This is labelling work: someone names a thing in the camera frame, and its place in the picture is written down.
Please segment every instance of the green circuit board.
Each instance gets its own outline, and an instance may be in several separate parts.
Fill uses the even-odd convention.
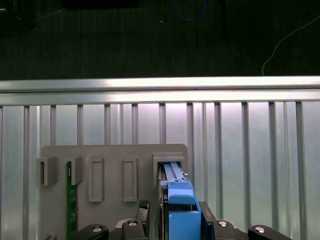
[[[66,237],[69,239],[78,230],[77,185],[71,185],[70,161],[66,163]]]

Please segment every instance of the aluminum rail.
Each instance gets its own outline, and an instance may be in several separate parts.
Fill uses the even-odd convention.
[[[320,89],[319,76],[4,80],[0,93]]]

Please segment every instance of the blue cable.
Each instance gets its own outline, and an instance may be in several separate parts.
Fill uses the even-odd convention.
[[[203,8],[202,8],[201,12],[193,18],[185,18],[185,17],[181,16],[181,14],[177,11],[177,8],[174,4],[174,0],[170,0],[170,4],[171,4],[172,10],[175,13],[175,15],[177,15],[179,18],[181,18],[182,20],[185,20],[185,21],[193,21],[193,20],[201,17],[201,15],[204,14],[204,12],[207,8],[207,0],[203,0]]]

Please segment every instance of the gray plastic tab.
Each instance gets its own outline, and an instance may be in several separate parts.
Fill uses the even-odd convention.
[[[58,181],[57,157],[41,157],[37,159],[40,172],[40,184],[49,186]]]
[[[92,157],[89,159],[88,196],[90,203],[102,202],[103,198],[103,158]]]
[[[158,184],[158,165],[160,163],[180,163],[185,173],[188,173],[188,165],[182,152],[153,152],[153,186]]]
[[[77,185],[84,180],[84,160],[82,156],[66,157],[67,162],[71,162],[71,185]]]
[[[123,201],[137,201],[137,158],[123,159]]]

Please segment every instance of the dark carpet floor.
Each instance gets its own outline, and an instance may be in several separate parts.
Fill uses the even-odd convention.
[[[39,19],[63,6],[37,0]],[[173,0],[186,17],[202,0]],[[183,21],[169,0],[140,0],[138,8],[62,10],[21,29],[0,14],[0,80],[261,76],[277,42],[320,14],[319,0],[227,0],[228,39],[219,0]],[[285,40],[264,73],[320,75],[320,19]]]

